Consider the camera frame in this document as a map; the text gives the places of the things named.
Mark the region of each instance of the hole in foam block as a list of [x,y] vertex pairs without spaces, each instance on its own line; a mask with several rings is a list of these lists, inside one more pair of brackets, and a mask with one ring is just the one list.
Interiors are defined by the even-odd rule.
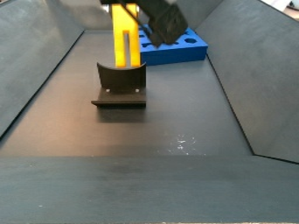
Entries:
[[197,40],[195,38],[187,38],[184,40],[184,42],[188,43],[188,44],[195,44],[197,42]]

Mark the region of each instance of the blue foam block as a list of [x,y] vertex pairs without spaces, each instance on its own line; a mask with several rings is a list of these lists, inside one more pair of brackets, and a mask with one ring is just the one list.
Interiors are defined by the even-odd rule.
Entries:
[[160,45],[154,48],[141,30],[138,30],[138,39],[141,63],[148,66],[205,59],[208,45],[191,28],[185,30],[173,45]]

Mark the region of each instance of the black mount plate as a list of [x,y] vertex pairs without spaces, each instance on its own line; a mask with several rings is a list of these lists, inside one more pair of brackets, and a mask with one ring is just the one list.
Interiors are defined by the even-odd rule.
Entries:
[[134,68],[109,68],[97,64],[101,88],[97,107],[145,107],[145,64]]

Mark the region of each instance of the dark gray surface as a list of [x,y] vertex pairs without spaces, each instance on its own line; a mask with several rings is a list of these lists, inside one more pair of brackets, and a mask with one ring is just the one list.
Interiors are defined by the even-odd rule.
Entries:
[[260,157],[6,157],[0,177],[1,223],[299,221],[299,166]]
[[195,29],[207,16],[217,8],[223,0],[177,0],[176,3],[188,21],[188,25]]
[[253,152],[299,162],[297,22],[256,0],[225,0],[196,31]]
[[0,156],[251,155],[207,60],[146,68],[146,108],[97,109],[110,31],[85,32],[0,143]]
[[52,0],[1,4],[0,136],[81,32]]

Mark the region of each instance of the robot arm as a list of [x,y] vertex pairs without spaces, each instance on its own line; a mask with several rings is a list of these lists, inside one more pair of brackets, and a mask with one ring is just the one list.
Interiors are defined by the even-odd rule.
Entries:
[[160,44],[170,45],[176,39],[182,35],[188,24],[176,4],[168,4],[164,0],[100,0],[101,4],[136,4],[145,15],[149,17],[148,26],[150,31],[141,25],[138,19],[130,17],[141,26],[144,33],[153,46]]

